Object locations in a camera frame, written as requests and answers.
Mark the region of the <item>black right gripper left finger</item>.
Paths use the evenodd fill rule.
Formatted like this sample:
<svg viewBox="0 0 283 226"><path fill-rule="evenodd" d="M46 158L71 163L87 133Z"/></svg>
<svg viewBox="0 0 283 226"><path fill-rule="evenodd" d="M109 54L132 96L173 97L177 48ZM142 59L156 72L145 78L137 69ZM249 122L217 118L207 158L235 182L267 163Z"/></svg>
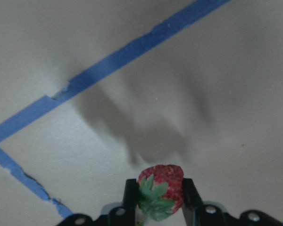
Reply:
<svg viewBox="0 0 283 226"><path fill-rule="evenodd" d="M139 185L136 179L127 179L123 196L123 207L125 209L125 226L135 225L135 210L139 198Z"/></svg>

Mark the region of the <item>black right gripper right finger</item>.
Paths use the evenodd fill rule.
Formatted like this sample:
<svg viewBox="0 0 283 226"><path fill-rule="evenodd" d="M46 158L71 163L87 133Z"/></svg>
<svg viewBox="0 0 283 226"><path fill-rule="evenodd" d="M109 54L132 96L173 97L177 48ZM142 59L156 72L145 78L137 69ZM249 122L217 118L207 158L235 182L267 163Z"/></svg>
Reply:
<svg viewBox="0 0 283 226"><path fill-rule="evenodd" d="M184 178L182 182L184 203L183 216L187 226L197 226L197 209L203 205L199 192L191 178Z"/></svg>

